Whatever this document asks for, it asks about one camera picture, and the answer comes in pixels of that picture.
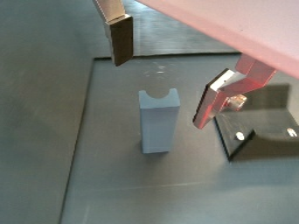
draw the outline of gray floor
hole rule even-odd
[[[299,158],[231,164],[213,122],[192,126],[204,85],[238,58],[159,57],[121,67],[96,61],[63,224],[298,223]],[[278,73],[271,83],[292,83],[298,121],[298,80]],[[163,97],[169,88],[181,99],[173,148],[144,155],[137,91]]]

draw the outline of foam block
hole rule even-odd
[[[167,152],[172,148],[173,130],[180,109],[177,90],[161,98],[139,91],[143,153]]]

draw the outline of black bracket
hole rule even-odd
[[[228,161],[299,156],[299,126],[287,109],[290,85],[272,85],[244,96],[239,112],[215,117]]]

